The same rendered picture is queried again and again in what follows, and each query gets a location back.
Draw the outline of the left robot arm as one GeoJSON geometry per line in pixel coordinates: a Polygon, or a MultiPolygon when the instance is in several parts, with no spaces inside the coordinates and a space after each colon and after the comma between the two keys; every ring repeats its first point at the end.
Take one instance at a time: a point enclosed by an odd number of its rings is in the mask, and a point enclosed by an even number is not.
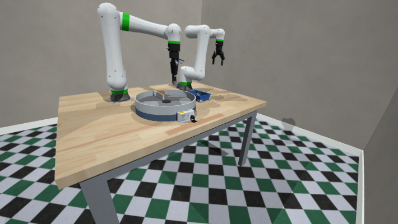
{"type": "Polygon", "coordinates": [[[177,88],[183,91],[192,90],[192,80],[201,81],[205,78],[206,52],[209,38],[216,38],[216,46],[223,46],[225,31],[223,29],[211,29],[207,25],[189,25],[184,31],[187,38],[198,38],[197,54],[194,67],[180,68],[180,82],[177,88]]]}

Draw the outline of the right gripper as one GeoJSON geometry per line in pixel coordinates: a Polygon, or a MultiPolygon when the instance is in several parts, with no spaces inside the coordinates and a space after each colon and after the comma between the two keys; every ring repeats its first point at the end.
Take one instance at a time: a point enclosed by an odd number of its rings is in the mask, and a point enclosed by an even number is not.
{"type": "Polygon", "coordinates": [[[177,81],[178,64],[177,59],[179,58],[179,52],[169,52],[169,58],[171,58],[170,67],[172,75],[172,82],[177,81]],[[173,64],[173,67],[171,66],[173,64]],[[175,65],[175,66],[174,66],[175,65]]]}

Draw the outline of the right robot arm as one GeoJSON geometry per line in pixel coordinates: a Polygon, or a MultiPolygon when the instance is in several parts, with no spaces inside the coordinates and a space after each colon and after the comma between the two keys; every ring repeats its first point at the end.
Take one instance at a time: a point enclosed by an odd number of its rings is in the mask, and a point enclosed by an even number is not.
{"type": "Polygon", "coordinates": [[[122,59],[120,30],[166,39],[168,40],[168,47],[166,47],[168,51],[179,52],[181,28],[177,24],[159,25],[119,12],[111,3],[100,4],[97,14],[105,48],[107,84],[112,92],[111,101],[127,101],[130,96],[122,59]]]}

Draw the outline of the blue open crate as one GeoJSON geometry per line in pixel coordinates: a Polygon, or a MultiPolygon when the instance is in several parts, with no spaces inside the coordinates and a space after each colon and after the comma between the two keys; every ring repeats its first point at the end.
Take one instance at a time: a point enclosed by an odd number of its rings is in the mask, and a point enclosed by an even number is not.
{"type": "Polygon", "coordinates": [[[202,91],[199,91],[199,90],[192,90],[192,91],[187,91],[187,92],[190,92],[190,93],[194,94],[195,97],[196,97],[196,101],[197,101],[197,99],[198,100],[202,100],[202,101],[208,100],[210,95],[211,95],[211,94],[209,94],[207,92],[202,92],[202,91]],[[197,96],[196,93],[199,93],[200,95],[197,96]]]}

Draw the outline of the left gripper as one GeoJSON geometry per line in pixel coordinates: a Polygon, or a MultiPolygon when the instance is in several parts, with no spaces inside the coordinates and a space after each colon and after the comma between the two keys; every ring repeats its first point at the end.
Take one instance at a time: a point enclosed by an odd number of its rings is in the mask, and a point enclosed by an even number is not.
{"type": "Polygon", "coordinates": [[[224,52],[222,52],[222,46],[216,46],[216,51],[214,51],[213,56],[212,56],[212,64],[214,64],[215,57],[219,55],[221,58],[221,66],[223,65],[224,61],[224,52]]]}

